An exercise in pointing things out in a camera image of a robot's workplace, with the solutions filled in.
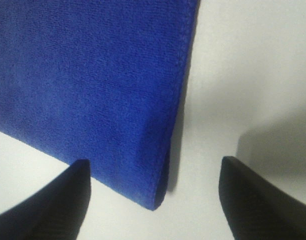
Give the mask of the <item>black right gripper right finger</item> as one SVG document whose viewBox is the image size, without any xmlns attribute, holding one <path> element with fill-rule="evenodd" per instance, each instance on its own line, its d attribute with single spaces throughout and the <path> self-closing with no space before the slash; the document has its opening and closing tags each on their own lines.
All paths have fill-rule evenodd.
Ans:
<svg viewBox="0 0 306 240">
<path fill-rule="evenodd" d="M 221 161 L 218 194 L 236 240 L 306 240 L 306 204 L 232 156 Z"/>
</svg>

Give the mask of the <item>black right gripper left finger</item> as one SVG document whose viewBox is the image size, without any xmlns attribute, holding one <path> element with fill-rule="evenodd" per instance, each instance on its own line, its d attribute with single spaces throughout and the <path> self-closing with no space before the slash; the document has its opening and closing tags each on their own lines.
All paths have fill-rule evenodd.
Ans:
<svg viewBox="0 0 306 240">
<path fill-rule="evenodd" d="M 90 198 L 90 162 L 79 159 L 35 194 L 0 214 L 0 240 L 75 240 Z"/>
</svg>

